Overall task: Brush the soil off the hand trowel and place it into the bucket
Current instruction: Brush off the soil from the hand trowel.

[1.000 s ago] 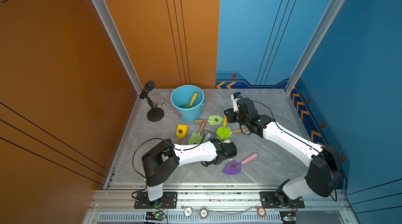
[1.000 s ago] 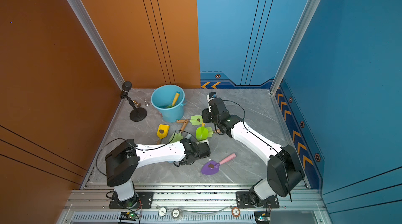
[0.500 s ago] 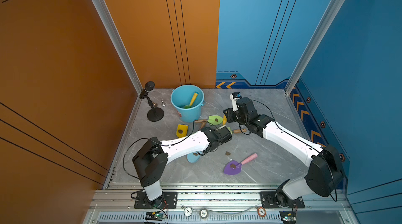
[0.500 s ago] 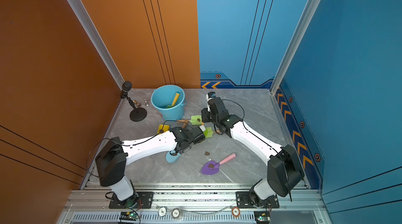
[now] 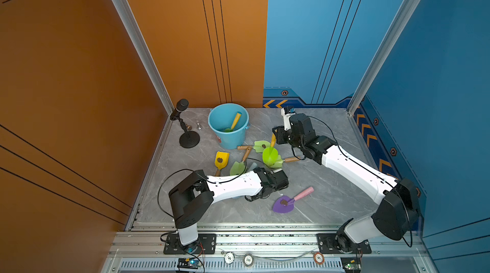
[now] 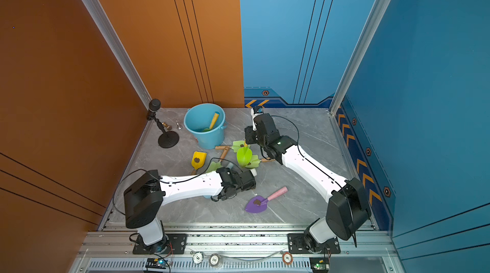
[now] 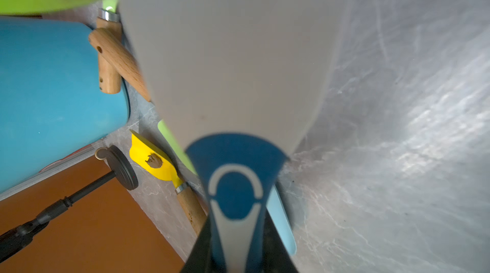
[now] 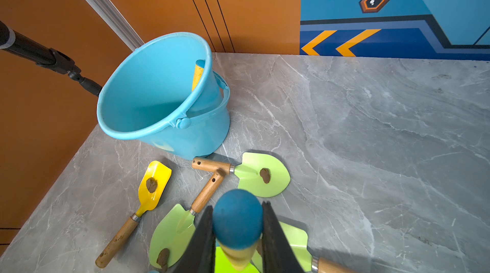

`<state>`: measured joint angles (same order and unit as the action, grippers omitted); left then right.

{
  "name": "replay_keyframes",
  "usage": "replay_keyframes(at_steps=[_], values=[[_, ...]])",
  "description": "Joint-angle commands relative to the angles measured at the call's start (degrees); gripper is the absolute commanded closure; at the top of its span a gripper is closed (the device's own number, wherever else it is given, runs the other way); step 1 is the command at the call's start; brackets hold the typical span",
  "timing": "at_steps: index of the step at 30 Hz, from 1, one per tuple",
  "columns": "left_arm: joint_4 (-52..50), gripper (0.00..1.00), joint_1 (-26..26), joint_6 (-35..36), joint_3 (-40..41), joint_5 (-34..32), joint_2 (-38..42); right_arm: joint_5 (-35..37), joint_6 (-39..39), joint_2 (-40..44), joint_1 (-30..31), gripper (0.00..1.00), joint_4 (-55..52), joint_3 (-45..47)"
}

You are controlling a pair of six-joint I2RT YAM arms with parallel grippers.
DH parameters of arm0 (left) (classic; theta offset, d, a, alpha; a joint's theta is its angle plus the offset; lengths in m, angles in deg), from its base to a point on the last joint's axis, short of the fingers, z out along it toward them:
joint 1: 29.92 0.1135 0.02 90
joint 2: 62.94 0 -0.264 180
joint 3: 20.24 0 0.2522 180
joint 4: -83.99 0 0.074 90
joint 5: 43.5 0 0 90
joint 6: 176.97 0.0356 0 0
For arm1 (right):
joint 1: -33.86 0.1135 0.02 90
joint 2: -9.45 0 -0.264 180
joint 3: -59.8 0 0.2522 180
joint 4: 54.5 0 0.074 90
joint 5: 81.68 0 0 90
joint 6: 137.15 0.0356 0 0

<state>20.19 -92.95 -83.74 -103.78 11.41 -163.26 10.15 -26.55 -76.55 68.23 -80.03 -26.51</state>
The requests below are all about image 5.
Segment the green trowel yellow blue handle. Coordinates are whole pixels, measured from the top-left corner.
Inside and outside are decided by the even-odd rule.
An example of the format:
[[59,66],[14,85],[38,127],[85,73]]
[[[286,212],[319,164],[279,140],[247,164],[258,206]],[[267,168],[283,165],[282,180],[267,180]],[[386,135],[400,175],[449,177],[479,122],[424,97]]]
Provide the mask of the green trowel yellow blue handle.
[[233,131],[234,131],[234,129],[236,128],[236,126],[237,126],[237,124],[238,124],[238,122],[239,122],[239,120],[240,120],[241,116],[242,116],[242,113],[241,113],[241,112],[236,113],[236,116],[234,117],[234,120],[233,120],[233,122],[232,122],[231,127],[226,128],[226,129],[224,130],[224,132],[226,132],[226,133],[233,132]]

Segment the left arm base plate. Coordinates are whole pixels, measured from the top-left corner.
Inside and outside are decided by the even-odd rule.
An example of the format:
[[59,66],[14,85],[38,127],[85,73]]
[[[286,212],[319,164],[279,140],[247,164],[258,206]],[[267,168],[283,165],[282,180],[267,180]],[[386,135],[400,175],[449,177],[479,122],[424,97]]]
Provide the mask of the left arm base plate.
[[182,245],[177,233],[170,233],[165,239],[162,235],[160,239],[164,245],[163,253],[165,255],[214,255],[217,235],[215,233],[199,233],[198,239],[187,245]]

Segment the lime trowel yellow handle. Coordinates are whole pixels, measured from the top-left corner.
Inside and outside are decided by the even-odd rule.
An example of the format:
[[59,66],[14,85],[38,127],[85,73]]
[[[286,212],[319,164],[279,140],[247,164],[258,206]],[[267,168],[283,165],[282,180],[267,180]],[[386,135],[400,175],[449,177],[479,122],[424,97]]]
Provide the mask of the lime trowel yellow handle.
[[276,144],[276,135],[273,134],[270,142],[270,146],[265,148],[264,151],[262,152],[262,161],[265,165],[268,167],[273,167],[273,165],[276,163],[278,160],[278,150],[275,149],[275,144]]

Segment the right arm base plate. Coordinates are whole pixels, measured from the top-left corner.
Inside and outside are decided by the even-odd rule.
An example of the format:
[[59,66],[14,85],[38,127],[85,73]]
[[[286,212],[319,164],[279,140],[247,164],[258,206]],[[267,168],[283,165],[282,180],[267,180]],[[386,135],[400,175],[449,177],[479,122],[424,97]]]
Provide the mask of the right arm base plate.
[[316,235],[318,248],[323,254],[371,254],[369,241],[353,243],[348,237],[336,233],[318,233]]

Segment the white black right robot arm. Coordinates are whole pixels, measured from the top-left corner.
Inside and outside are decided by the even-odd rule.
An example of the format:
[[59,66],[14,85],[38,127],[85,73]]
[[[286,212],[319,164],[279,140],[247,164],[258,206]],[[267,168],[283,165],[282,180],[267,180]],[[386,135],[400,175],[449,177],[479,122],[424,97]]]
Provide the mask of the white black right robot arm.
[[334,137],[318,136],[311,117],[296,113],[293,107],[281,111],[283,125],[273,128],[278,144],[299,149],[306,159],[329,168],[359,187],[377,210],[359,219],[349,219],[337,231],[336,249],[351,253],[356,245],[385,236],[400,241],[422,216],[419,192],[414,183],[382,173],[350,155]]

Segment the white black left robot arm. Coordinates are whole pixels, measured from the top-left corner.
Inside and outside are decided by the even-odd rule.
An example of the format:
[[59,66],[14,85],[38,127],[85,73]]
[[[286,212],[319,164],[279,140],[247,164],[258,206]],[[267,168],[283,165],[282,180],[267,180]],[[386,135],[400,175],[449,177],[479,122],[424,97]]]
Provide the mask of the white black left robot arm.
[[256,168],[238,176],[207,176],[193,171],[168,193],[179,245],[193,249],[199,242],[197,223],[211,205],[246,196],[251,202],[268,197],[289,185],[284,171]]

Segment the purple trowel pink handle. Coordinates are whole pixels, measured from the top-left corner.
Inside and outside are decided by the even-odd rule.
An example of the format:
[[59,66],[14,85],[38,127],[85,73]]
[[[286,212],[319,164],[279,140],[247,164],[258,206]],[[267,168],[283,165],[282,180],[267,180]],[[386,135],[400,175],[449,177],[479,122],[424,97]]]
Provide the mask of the purple trowel pink handle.
[[309,187],[293,198],[289,198],[285,195],[281,196],[277,201],[275,201],[273,205],[273,212],[278,214],[290,213],[294,210],[296,201],[311,195],[314,191],[315,190],[313,187]]

